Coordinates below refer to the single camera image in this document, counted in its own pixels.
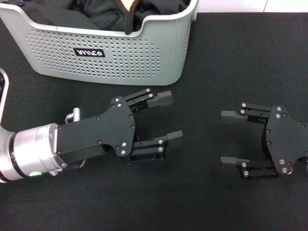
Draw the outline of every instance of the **silver cylindrical joint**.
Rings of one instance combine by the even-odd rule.
[[[60,169],[63,160],[54,155],[56,127],[56,124],[49,124],[16,134],[1,128],[0,147],[4,147],[0,150],[1,175],[8,180],[18,180]]]
[[[80,120],[80,109],[79,108],[74,108],[73,109],[73,122],[79,121]]]

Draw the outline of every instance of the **black metal plate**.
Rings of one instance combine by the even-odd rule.
[[[135,120],[123,97],[111,100],[110,108],[102,115],[64,124],[58,128],[57,150],[61,154],[97,145],[109,145],[118,156],[130,154],[135,134]]]
[[[266,132],[266,142],[276,170],[281,174],[290,174],[295,162],[305,157],[308,151],[307,124],[293,120],[283,106],[274,106],[266,129],[270,130]]]

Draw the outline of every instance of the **gray plastic laundry basket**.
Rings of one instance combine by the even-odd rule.
[[[181,76],[197,5],[198,0],[191,0],[178,14],[148,16],[140,31],[130,35],[37,24],[22,8],[3,3],[0,17],[40,74],[96,83],[169,85]]]

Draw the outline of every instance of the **black table surface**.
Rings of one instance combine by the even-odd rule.
[[[87,118],[110,100],[144,89],[78,82],[36,73],[3,23],[0,67],[10,78],[2,126],[20,131],[64,123],[74,107]],[[308,16],[202,13],[192,23],[172,106],[136,115],[144,139],[183,130],[163,161],[126,166],[113,155],[83,169],[0,185],[1,230],[306,230],[308,175],[241,181],[220,156],[264,160],[262,125],[221,124],[240,102],[286,106],[308,121]]]

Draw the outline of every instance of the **white floor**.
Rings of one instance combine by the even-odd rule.
[[[308,12],[308,0],[199,0],[198,12]]]

